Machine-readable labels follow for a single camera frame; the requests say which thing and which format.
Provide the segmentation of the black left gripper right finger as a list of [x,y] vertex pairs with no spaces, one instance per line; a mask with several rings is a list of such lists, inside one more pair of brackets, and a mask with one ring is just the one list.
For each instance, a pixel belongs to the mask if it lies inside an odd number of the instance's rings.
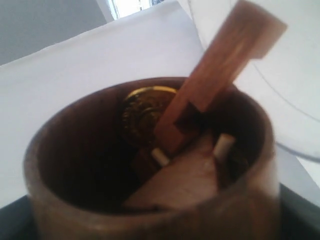
[[320,240],[320,208],[280,185],[280,239]]

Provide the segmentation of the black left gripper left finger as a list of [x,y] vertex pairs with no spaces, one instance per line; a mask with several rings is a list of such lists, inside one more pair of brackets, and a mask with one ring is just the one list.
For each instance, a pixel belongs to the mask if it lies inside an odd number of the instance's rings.
[[26,195],[0,209],[0,239],[33,239],[33,215]]

